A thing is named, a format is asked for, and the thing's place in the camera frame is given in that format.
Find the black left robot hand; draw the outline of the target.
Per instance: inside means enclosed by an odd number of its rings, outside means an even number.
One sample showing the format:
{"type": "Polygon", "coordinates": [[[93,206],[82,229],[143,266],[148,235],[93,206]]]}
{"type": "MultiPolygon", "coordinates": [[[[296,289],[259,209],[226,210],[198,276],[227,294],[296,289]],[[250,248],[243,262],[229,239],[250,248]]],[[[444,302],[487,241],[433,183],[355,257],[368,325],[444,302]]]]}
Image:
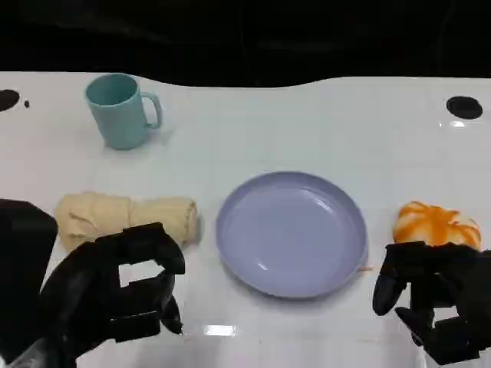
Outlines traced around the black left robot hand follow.
{"type": "Polygon", "coordinates": [[[159,222],[78,246],[40,294],[43,334],[54,353],[50,364],[74,367],[107,340],[152,337],[162,328],[181,334],[173,288],[184,272],[180,247],[159,222]]]}

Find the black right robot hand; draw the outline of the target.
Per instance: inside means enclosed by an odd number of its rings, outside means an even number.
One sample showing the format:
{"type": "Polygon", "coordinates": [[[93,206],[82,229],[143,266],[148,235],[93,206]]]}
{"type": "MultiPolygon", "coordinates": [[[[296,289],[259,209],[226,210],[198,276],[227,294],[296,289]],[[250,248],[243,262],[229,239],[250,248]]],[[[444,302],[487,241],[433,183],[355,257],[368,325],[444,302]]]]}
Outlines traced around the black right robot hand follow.
{"type": "Polygon", "coordinates": [[[479,358],[490,347],[490,253],[467,245],[390,244],[372,307],[394,310],[438,364],[479,358]]]}

